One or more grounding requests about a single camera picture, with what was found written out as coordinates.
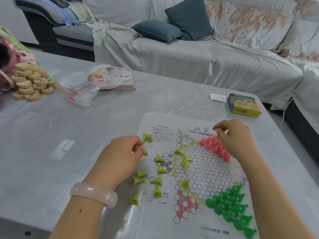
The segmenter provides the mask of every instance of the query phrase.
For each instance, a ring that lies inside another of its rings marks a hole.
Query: gray table
[[[94,65],[48,53],[35,55],[58,80]],[[231,90],[142,72],[134,76],[136,90],[99,92],[85,109],[72,105],[60,91],[33,103],[6,97],[0,112],[0,217],[52,230],[70,188],[88,173],[103,147],[115,137],[135,135],[143,114],[159,111],[206,121],[236,118],[249,125],[285,192],[319,237],[319,189],[264,107],[257,119],[241,116],[209,99],[210,93],[228,96]],[[261,104],[252,94],[236,93]]]

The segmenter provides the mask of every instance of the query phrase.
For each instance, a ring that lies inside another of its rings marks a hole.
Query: teal pillow
[[[214,33],[204,0],[185,0],[165,9],[171,23],[183,31],[181,40],[197,40]]]
[[[147,38],[161,42],[171,42],[183,35],[179,28],[160,20],[143,21],[131,28]]]

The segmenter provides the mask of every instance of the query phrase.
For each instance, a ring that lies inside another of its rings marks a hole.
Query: hand
[[[114,190],[132,174],[145,148],[138,136],[113,139],[83,182]]]
[[[251,157],[251,155],[259,154],[249,127],[242,122],[236,119],[230,121],[223,120],[217,123],[213,127],[213,130],[217,133],[227,152],[239,162],[247,157]]]

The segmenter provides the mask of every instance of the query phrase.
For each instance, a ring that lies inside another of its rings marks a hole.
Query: plastic bag
[[[63,78],[59,83],[66,98],[80,106],[89,106],[101,89],[112,89],[133,78],[130,69],[99,65]]]

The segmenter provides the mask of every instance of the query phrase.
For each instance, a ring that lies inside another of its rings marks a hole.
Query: floor
[[[280,123],[282,120],[282,116],[279,116],[275,113],[269,111],[270,116],[275,121],[276,125],[280,127]],[[307,169],[308,173],[314,180],[314,182],[319,187],[319,167],[313,161],[309,153],[306,151],[304,146],[295,136],[293,131],[290,129],[288,124],[284,121],[281,129],[282,134],[285,136],[286,140],[297,154],[297,156],[301,159],[303,165]],[[30,228],[25,225],[17,224],[14,222],[6,221],[0,218],[0,239],[22,239],[22,238],[32,238],[32,239],[44,239],[48,238],[50,235],[49,232]]]

